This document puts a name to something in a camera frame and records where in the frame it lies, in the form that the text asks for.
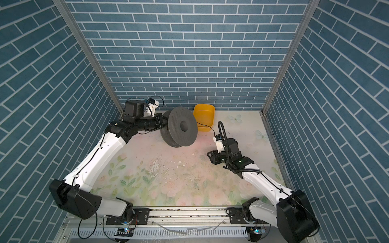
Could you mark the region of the grey perforated cable spool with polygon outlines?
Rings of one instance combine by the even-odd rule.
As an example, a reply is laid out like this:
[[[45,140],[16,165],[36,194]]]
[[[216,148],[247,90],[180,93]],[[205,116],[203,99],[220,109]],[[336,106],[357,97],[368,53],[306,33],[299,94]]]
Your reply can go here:
[[[179,148],[192,145],[197,139],[198,126],[192,112],[185,107],[176,107],[163,113],[167,125],[160,134],[171,147]]]

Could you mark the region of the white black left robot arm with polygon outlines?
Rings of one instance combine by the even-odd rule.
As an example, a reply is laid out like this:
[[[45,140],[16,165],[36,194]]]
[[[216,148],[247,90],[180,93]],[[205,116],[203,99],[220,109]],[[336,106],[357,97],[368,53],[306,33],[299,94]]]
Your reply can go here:
[[[132,203],[117,198],[107,198],[90,191],[98,176],[115,154],[140,131],[153,132],[166,127],[168,119],[161,113],[152,118],[135,118],[111,122],[102,138],[89,155],[62,180],[53,180],[49,191],[58,208],[81,219],[92,216],[118,217],[122,224],[134,219]]]

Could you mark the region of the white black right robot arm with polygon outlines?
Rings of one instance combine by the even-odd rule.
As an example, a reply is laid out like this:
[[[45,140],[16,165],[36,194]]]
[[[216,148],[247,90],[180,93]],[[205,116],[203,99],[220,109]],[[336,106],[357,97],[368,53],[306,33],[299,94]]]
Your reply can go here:
[[[225,169],[249,182],[270,202],[253,197],[243,203],[246,221],[263,220],[273,225],[289,243],[300,243],[319,232],[320,224],[304,192],[293,191],[270,178],[252,159],[242,156],[236,139],[223,140],[217,135],[213,140],[216,150],[207,153],[211,163],[224,164]]]

